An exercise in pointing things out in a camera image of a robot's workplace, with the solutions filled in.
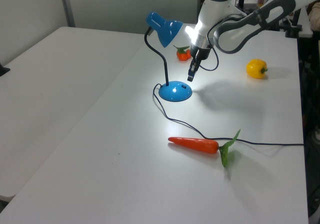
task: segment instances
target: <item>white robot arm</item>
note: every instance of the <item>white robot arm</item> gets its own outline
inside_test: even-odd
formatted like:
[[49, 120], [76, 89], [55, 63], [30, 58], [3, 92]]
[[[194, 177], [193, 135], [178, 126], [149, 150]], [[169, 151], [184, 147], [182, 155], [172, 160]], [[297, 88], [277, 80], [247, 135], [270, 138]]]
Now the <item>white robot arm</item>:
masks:
[[193, 57], [188, 72], [188, 81], [193, 80], [202, 60], [209, 56], [211, 42], [222, 52], [238, 52], [246, 42], [259, 32], [271, 27], [290, 13], [315, 0], [268, 0], [261, 8], [246, 16], [229, 0], [205, 0], [198, 23], [191, 37]]

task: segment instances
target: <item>desk lamp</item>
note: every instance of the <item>desk lamp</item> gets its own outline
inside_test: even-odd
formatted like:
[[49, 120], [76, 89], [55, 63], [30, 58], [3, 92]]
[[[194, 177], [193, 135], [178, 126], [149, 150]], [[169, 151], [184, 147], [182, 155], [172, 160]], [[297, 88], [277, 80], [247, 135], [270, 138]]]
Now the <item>desk lamp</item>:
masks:
[[181, 81], [169, 81], [168, 67], [165, 57], [156, 49], [154, 49], [147, 41], [147, 35], [153, 29], [157, 32], [158, 38], [162, 46], [167, 47], [178, 34], [183, 23], [177, 20], [165, 20], [158, 13], [151, 12], [146, 17], [146, 23], [149, 25], [144, 35], [145, 44], [163, 59], [165, 84], [159, 89], [159, 96], [169, 102], [181, 102], [188, 99], [192, 95], [191, 87]]

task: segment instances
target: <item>white table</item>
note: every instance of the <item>white table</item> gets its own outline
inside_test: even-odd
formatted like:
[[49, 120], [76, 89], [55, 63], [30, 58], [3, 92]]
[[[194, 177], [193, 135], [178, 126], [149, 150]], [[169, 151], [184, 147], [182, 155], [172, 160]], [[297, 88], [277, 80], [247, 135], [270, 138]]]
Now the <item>white table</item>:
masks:
[[[210, 137], [303, 143], [296, 40], [264, 31], [238, 53], [218, 52], [215, 72], [199, 70], [191, 98], [162, 101], [170, 117]], [[162, 48], [169, 78], [187, 79], [189, 62]], [[247, 76], [253, 58], [268, 79]], [[204, 66], [213, 66], [213, 53]], [[161, 58], [143, 45], [45, 163], [0, 214], [0, 224], [307, 224], [304, 148], [235, 143], [230, 166], [210, 155], [168, 144], [200, 136], [164, 118], [152, 89], [164, 83]]]
[[0, 77], [0, 200], [10, 201], [144, 43], [62, 27]]

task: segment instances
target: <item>orange carrot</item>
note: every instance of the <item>orange carrot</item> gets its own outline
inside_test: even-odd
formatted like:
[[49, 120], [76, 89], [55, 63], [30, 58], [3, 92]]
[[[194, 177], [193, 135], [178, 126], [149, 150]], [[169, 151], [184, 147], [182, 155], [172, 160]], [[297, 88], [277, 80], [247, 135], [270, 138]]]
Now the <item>orange carrot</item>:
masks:
[[204, 153], [217, 153], [219, 149], [219, 144], [215, 140], [184, 137], [169, 137], [168, 140], [177, 145]]

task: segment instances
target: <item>carrot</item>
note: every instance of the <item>carrot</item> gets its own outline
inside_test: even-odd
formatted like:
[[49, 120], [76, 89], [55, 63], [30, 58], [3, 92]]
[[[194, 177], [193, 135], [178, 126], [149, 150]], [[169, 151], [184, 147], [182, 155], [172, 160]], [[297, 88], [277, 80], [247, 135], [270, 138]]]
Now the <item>carrot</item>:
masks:
[[209, 139], [169, 137], [168, 140], [177, 145], [204, 153], [217, 153], [219, 148], [218, 142]]
[[217, 153], [220, 151], [221, 162], [224, 168], [228, 166], [228, 151], [229, 147], [237, 140], [240, 130], [235, 134], [234, 138], [227, 141], [223, 146], [219, 146], [218, 142], [210, 139], [184, 138], [184, 137], [169, 137], [168, 140], [177, 145], [190, 148], [204, 153]]

